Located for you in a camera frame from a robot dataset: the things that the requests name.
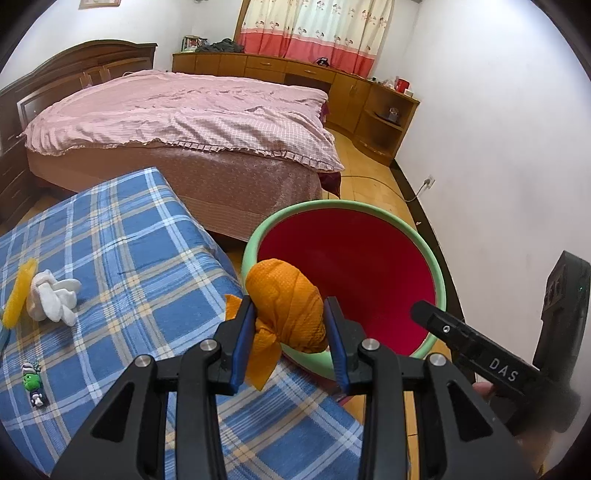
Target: blue gripper pad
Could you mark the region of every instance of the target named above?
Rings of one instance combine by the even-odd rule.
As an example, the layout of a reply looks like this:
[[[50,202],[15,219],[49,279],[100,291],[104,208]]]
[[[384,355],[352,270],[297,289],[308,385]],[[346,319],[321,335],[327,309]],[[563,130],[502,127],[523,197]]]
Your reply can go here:
[[[343,313],[339,307],[339,302],[334,297],[328,297],[324,301],[324,326],[326,328],[326,336],[329,340],[330,356],[333,361],[333,368],[335,369],[335,379],[339,384],[341,390],[346,395],[349,394],[349,373],[347,366],[347,353],[343,344],[338,321],[344,320]]]
[[[248,357],[251,354],[252,341],[255,336],[256,308],[248,296],[242,300],[236,318],[230,321],[242,321],[236,346],[232,352],[232,375],[229,382],[231,389],[236,393],[244,382]]]

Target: red container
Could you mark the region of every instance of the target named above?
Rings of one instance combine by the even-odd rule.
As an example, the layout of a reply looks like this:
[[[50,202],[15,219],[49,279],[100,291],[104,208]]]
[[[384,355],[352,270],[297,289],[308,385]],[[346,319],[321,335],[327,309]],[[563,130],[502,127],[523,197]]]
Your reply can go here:
[[[336,296],[347,318],[396,353],[422,358],[433,346],[435,338],[411,320],[410,308],[419,300],[445,308],[443,276],[424,240],[389,212],[347,200],[288,207],[251,237],[243,278],[268,258],[299,268],[323,298]],[[330,377],[311,360],[321,354],[284,350],[308,370]]]
[[[404,93],[404,91],[408,87],[410,87],[410,82],[407,82],[406,80],[403,80],[403,79],[398,79],[396,81],[396,85],[394,85],[394,89],[400,93]]]

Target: metal screw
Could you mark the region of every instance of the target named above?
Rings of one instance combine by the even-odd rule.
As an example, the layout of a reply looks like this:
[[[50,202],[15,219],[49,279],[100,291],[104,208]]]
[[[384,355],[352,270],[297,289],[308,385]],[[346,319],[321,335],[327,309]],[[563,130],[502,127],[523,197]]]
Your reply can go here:
[[[208,338],[199,344],[204,352],[211,352],[217,348],[217,342],[213,338]]]
[[[152,362],[152,357],[149,355],[140,355],[135,357],[134,363],[136,367],[147,367]]]
[[[370,352],[379,348],[379,342],[375,338],[366,338],[361,342],[361,346]]]
[[[435,365],[436,367],[442,367],[447,363],[447,358],[445,358],[440,353],[434,353],[432,355],[429,355],[429,362],[431,362],[431,364]]]

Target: green bowl rim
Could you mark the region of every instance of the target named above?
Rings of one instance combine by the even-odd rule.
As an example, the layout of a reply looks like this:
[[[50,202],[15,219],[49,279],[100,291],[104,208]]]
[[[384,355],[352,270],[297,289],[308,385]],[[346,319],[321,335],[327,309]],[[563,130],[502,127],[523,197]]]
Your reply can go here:
[[[421,237],[409,224],[404,222],[404,220],[398,218],[392,213],[374,205],[355,202],[353,200],[311,200],[309,202],[291,205],[267,217],[256,228],[250,237],[250,240],[246,244],[244,256],[242,258],[242,282],[244,283],[248,272],[256,264],[259,246],[265,234],[271,228],[286,218],[295,215],[296,213],[307,212],[309,210],[319,210],[323,208],[343,208],[346,210],[355,210],[357,212],[368,213],[397,227],[401,232],[411,239],[414,245],[422,253],[423,258],[427,262],[429,270],[431,271],[431,277],[433,278],[433,283],[435,285],[435,298],[437,307],[441,310],[446,309],[447,300],[443,274],[441,273],[441,268],[439,267],[439,263],[437,263],[435,255],[423,237]],[[425,358],[431,351],[431,348],[433,348],[433,345],[436,341],[437,337],[435,337],[432,333],[429,333],[423,340],[422,344],[413,352],[411,356],[414,358]],[[282,344],[281,347],[292,360],[303,366],[305,369],[326,378],[335,378],[332,359],[329,352],[302,353],[288,347],[287,345]]]

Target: wooden floor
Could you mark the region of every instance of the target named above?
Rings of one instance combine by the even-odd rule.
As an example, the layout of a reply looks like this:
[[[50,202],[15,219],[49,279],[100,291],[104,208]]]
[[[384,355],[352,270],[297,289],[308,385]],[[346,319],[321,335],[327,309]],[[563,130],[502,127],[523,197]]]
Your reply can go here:
[[[402,200],[400,189],[388,167],[372,160],[357,150],[351,141],[343,135],[332,132],[335,136],[337,153],[345,171],[341,185],[341,197],[344,200],[356,200],[358,202],[369,203],[371,205],[383,208],[397,217],[407,222],[415,228],[413,217],[408,210],[406,203]],[[334,195],[324,193],[324,198],[336,198]],[[43,196],[29,212],[23,217],[20,223],[26,222],[34,215],[48,209],[58,203],[58,200],[50,196]],[[0,235],[5,233],[0,225]],[[240,274],[242,268],[242,255],[244,253],[243,242],[227,242],[222,244],[236,272]],[[450,358],[450,353],[445,344],[438,341],[433,351],[443,353]],[[417,422],[414,413],[413,396],[406,393],[405,403],[407,407],[407,436],[409,456],[411,459],[412,480],[418,479],[418,443],[417,443]],[[358,396],[345,404],[345,409],[356,419],[363,423],[365,411],[365,397]]]

